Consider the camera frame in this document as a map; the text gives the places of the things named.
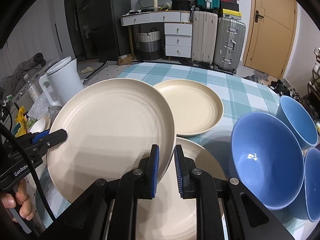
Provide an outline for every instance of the white kettle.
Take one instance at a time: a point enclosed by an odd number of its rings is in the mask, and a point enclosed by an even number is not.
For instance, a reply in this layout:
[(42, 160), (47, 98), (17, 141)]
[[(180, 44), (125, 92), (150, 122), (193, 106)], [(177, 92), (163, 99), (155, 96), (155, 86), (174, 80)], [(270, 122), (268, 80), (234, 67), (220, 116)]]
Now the white kettle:
[[(49, 82), (58, 96), (58, 101), (53, 101), (45, 82)], [(48, 69), (47, 73), (39, 79), (40, 87), (47, 97), (50, 105), (64, 106), (71, 98), (84, 89), (77, 72), (77, 60), (67, 57)]]

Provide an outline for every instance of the dresser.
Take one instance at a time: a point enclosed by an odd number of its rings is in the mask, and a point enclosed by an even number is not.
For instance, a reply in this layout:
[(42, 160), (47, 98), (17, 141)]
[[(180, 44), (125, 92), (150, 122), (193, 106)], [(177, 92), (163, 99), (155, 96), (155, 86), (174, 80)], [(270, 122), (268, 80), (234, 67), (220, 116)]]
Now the dresser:
[(131, 55), (134, 58), (131, 26), (143, 23), (164, 23), (165, 54), (174, 57), (191, 57), (192, 23), (189, 11), (145, 12), (121, 17), (121, 25), (129, 27)]
[(192, 23), (165, 23), (166, 56), (191, 57)]

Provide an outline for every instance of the beige plate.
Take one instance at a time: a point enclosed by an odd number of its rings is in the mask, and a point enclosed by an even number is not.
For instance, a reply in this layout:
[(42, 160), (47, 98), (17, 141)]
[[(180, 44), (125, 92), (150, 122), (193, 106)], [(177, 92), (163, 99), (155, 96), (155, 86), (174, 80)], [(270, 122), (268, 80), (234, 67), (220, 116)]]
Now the beige plate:
[[(177, 137), (185, 157), (213, 177), (226, 180), (218, 161), (202, 146)], [(138, 202), (137, 240), (196, 240), (196, 200), (182, 199), (172, 158), (157, 186), (156, 198)]]
[(126, 78), (101, 81), (74, 96), (50, 132), (65, 129), (68, 139), (47, 154), (52, 182), (73, 202), (96, 179), (119, 179), (138, 167), (159, 145), (158, 181), (167, 170), (176, 141), (172, 112), (149, 84)]
[(207, 132), (222, 118), (221, 99), (201, 83), (174, 79), (154, 87), (163, 94), (172, 110), (177, 135), (192, 136)]

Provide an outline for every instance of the screw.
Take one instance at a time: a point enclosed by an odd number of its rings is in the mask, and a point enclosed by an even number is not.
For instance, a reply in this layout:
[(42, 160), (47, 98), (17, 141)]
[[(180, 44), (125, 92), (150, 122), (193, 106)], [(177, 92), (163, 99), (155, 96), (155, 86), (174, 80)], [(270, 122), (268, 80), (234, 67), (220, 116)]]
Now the screw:
[(202, 173), (202, 170), (201, 170), (201, 169), (193, 169), (193, 170), (192, 170), (192, 173), (193, 173), (194, 175), (200, 175), (200, 174)]
[(239, 179), (237, 179), (237, 178), (231, 178), (231, 179), (230, 179), (230, 183), (231, 183), (232, 185), (238, 185), (238, 184), (239, 184)]
[(96, 180), (96, 185), (97, 186), (103, 186), (105, 184), (105, 180), (104, 179), (97, 179)]
[(142, 171), (142, 169), (135, 169), (135, 170), (133, 170), (133, 172), (132, 172), (134, 175), (141, 175), (142, 173), (143, 173), (143, 171)]

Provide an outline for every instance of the wooden door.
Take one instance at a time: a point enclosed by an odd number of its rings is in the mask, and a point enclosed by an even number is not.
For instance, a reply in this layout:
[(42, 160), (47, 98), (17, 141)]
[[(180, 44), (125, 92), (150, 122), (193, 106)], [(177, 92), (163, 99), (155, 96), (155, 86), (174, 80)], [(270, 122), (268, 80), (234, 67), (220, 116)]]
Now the wooden door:
[(255, 0), (245, 66), (276, 78), (282, 76), (295, 35), (295, 8), (295, 0)]

